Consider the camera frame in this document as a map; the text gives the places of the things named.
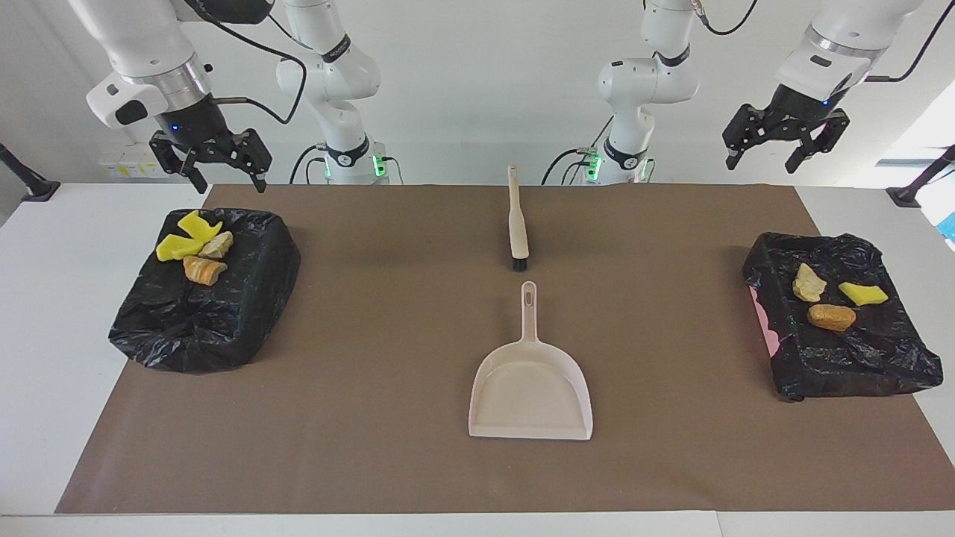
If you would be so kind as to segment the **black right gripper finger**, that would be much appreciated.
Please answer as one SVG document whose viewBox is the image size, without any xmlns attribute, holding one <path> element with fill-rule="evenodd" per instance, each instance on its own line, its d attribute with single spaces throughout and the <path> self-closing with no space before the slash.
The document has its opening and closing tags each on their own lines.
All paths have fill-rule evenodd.
<svg viewBox="0 0 955 537">
<path fill-rule="evenodd" d="M 163 131 L 156 131 L 151 136 L 149 147 L 152 149 L 156 161 L 168 175 L 184 177 L 197 190 L 204 194 L 208 190 L 208 183 L 200 170 L 195 167 L 195 154 L 187 149 L 187 155 L 181 157 L 176 152 L 176 145 Z"/>
<path fill-rule="evenodd" d="M 272 167 L 272 153 L 255 129 L 249 128 L 231 137 L 231 166 L 246 173 L 259 194 L 266 191 L 266 173 Z"/>
</svg>

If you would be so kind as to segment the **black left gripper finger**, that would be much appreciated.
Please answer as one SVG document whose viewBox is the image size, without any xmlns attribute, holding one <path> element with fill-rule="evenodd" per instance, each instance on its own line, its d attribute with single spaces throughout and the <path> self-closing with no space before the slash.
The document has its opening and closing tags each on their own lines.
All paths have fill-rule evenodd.
<svg viewBox="0 0 955 537">
<path fill-rule="evenodd" d="M 727 169 L 736 169 L 745 151 L 768 142 L 765 119 L 766 112 L 750 103 L 744 103 L 734 113 L 722 132 L 722 140 L 727 149 Z"/>
<path fill-rule="evenodd" d="M 789 127 L 789 132 L 796 135 L 798 147 L 792 151 L 785 163 L 785 170 L 794 174 L 805 160 L 815 154 L 826 154 L 833 150 L 839 138 L 849 126 L 850 118 L 845 110 L 835 110 L 831 115 L 818 122 L 797 120 Z"/>
</svg>

